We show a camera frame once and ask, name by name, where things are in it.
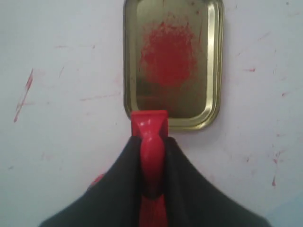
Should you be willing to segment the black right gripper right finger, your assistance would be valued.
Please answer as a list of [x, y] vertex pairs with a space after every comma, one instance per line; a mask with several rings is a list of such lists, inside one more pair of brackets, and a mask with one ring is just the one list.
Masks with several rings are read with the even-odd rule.
[[164, 199], [170, 227], [266, 227], [267, 220], [239, 205], [204, 178], [176, 140], [165, 145]]

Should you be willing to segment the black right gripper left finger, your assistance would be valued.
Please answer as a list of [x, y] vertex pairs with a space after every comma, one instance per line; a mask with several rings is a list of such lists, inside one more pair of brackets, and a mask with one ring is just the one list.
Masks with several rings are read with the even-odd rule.
[[131, 137], [94, 186], [42, 227], [137, 227], [141, 206], [141, 139]]

